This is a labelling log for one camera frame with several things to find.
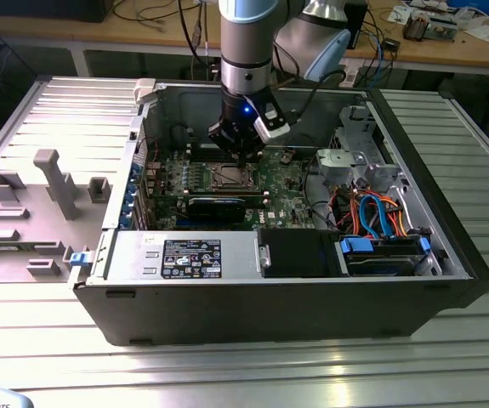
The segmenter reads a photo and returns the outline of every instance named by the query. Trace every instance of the electronic equipment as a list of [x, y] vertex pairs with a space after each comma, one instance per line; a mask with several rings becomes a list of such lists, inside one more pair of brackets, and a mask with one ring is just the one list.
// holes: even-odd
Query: electronic equipment
[[[424, 137], [480, 137], [454, 101], [320, 89], [294, 133], [238, 167], [208, 139], [220, 91], [36, 82], [0, 134], [0, 282], [68, 280], [116, 345], [409, 336], [489, 290], [459, 221], [483, 208], [489, 162], [460, 168]], [[308, 95], [276, 91], [288, 110]], [[458, 174], [477, 177], [465, 206]]]
[[348, 18], [346, 29], [350, 32], [350, 41], [348, 42], [348, 49], [354, 49], [357, 40], [360, 37], [361, 26], [363, 20], [367, 14], [367, 1], [366, 0], [346, 0], [344, 5], [344, 13]]
[[242, 167], [289, 133], [303, 112], [284, 112], [270, 90], [276, 52], [294, 55], [293, 69], [323, 82], [350, 41], [345, 0], [220, 0], [221, 116], [209, 138]]
[[101, 23], [114, 0], [0, 0], [0, 15]]

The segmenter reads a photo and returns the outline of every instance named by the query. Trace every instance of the slotted aluminum surface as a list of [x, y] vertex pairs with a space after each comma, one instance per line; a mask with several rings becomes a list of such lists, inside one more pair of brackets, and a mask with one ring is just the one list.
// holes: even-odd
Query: slotted aluminum surface
[[69, 77], [36, 83], [0, 133], [0, 171], [19, 171], [25, 184], [46, 184], [32, 159], [38, 149], [56, 149], [61, 171], [75, 184], [87, 185], [91, 177], [112, 184], [138, 112], [135, 83]]
[[[436, 146], [418, 145], [431, 157]], [[464, 150], [472, 157], [488, 156], [482, 143], [465, 146], [474, 148]], [[463, 187], [473, 182], [453, 179], [444, 186], [462, 188], [447, 194], [472, 201], [473, 190]], [[489, 184], [481, 185], [487, 196]], [[476, 240], [489, 236], [484, 224], [489, 219], [466, 222]], [[443, 312], [411, 338], [118, 348], [66, 285], [0, 285], [0, 386], [41, 408], [489, 408], [489, 293], [465, 310]]]

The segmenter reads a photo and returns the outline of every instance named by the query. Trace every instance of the wooden desk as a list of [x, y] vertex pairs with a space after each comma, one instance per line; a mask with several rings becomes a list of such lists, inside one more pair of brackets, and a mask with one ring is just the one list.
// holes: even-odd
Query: wooden desk
[[[371, 0], [372, 13], [385, 36], [401, 42], [401, 48], [394, 63], [395, 68], [423, 71], [447, 71], [489, 74], [489, 43], [459, 32], [455, 42], [426, 40], [410, 42], [402, 38], [402, 25], [389, 23], [389, 9], [396, 0]], [[140, 0], [144, 7], [151, 2]], [[190, 6], [191, 0], [184, 0]], [[173, 4], [160, 8], [155, 16], [176, 11]], [[118, 12], [129, 18], [134, 17], [133, 2], [128, 0], [118, 8]], [[195, 24], [196, 9], [185, 12], [190, 31]], [[135, 21], [119, 19], [110, 13], [101, 24], [82, 23], [70, 20], [44, 20], [17, 17], [0, 17], [0, 35], [15, 44], [41, 47], [67, 48], [79, 76], [89, 76], [84, 51], [105, 50], [146, 54], [184, 54], [190, 50], [184, 39], [177, 14], [167, 17], [164, 32], [143, 26]], [[219, 11], [216, 6], [208, 6], [208, 34], [212, 55], [219, 55]], [[344, 56], [346, 65], [359, 67], [369, 64], [374, 58], [374, 50], [366, 36], [361, 35], [356, 49], [348, 50]]]

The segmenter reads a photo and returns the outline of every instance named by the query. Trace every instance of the blue drive bracket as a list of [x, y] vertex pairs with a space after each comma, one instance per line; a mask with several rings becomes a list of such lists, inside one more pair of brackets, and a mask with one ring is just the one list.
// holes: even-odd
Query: blue drive bracket
[[340, 242], [343, 253], [349, 252], [374, 252], [371, 240], [368, 238], [344, 238]]

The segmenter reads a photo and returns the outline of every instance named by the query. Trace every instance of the warning label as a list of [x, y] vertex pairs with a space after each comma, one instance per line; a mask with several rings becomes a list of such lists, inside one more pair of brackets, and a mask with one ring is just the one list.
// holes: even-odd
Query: warning label
[[165, 279], [221, 278], [221, 241], [165, 241], [161, 276]]

